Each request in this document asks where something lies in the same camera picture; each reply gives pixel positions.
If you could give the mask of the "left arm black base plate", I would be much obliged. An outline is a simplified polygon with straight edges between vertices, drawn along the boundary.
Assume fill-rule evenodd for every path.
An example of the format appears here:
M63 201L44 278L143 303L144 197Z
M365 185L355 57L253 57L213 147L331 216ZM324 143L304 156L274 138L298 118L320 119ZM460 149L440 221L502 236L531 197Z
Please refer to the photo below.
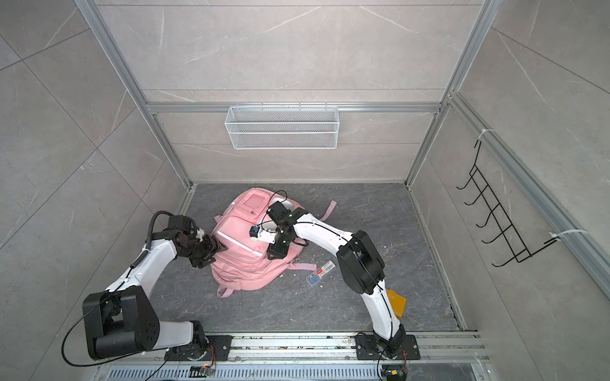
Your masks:
M191 344L169 349L164 357L167 361L226 361L228 360L233 337L230 335L195 338Z

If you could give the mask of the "pink student backpack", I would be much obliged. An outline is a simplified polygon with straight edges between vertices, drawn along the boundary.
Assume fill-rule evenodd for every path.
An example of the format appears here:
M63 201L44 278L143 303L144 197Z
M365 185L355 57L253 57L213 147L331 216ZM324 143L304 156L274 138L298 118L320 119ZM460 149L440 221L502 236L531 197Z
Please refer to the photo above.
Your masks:
M217 296L228 298L235 291L255 291L270 284L286 270L315 271L314 264L297 263L295 259L303 251L298 244L291 244L284 259L270 260L267 256L268 242L254 241L250 228L264 222L272 227L273 222L265 216L271 202L281 201L287 208L295 209L300 204L264 188L251 188L215 218L217 225L212 236L227 247L214 255L212 276L219 284Z

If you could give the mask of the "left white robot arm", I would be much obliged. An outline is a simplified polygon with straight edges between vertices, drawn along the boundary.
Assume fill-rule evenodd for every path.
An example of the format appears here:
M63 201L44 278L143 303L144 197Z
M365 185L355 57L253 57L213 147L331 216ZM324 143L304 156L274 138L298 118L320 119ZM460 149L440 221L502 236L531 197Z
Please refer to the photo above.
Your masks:
M226 248L184 215L170 214L162 231L150 225L136 260L105 291L91 294L83 302L90 358L104 360L161 349L167 350L168 360L206 356L210 344L201 323L160 320L149 296L173 260L186 258L192 267L205 268Z

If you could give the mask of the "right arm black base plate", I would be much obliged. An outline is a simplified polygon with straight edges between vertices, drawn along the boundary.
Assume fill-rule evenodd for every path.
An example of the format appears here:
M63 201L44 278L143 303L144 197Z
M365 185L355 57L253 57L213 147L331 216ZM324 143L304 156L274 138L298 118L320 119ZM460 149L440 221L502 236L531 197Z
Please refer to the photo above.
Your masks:
M357 359L379 360L420 360L419 345L416 337L401 332L390 341L384 341L375 334L357 333L354 336Z

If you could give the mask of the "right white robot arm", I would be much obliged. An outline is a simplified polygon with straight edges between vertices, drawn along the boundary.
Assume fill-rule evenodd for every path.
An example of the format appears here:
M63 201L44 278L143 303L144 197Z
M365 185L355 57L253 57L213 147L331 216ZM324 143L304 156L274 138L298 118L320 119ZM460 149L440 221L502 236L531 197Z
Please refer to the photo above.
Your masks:
M346 285L362 297L379 346L390 356L397 351L406 332L389 301L384 260L369 235L363 230L355 233L340 230L301 207L290 210L280 201L268 207L266 216L275 225L267 257L284 259L290 245L298 240L316 244L333 254Z

